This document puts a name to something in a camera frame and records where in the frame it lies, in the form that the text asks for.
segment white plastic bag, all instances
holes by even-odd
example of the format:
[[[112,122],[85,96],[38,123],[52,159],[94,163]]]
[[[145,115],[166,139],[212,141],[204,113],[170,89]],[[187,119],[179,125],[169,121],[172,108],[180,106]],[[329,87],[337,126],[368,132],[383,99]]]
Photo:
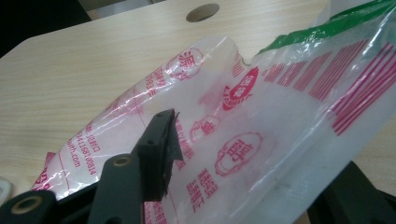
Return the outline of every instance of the white plastic bag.
[[[71,138],[34,189],[61,199],[99,180],[174,108],[184,161],[147,223],[238,223],[257,206],[247,219],[292,222],[396,109],[395,8],[378,0],[280,36],[250,64],[231,39],[203,39]]]

